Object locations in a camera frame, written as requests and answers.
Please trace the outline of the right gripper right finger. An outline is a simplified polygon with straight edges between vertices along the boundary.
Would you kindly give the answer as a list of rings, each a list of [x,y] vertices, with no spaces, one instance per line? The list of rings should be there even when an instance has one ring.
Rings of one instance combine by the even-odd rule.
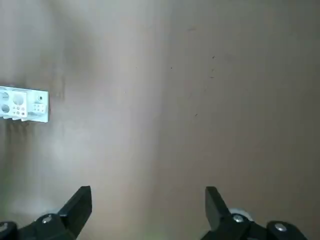
[[[232,213],[214,186],[205,188],[205,215],[210,230],[202,240],[307,240],[291,223],[273,220],[261,226],[244,214]]]

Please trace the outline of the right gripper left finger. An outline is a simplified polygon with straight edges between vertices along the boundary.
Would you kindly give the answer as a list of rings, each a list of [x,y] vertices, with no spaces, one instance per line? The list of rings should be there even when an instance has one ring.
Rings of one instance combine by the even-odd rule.
[[[57,213],[47,213],[19,228],[14,221],[0,223],[2,240],[75,240],[92,213],[90,186],[81,186]]]

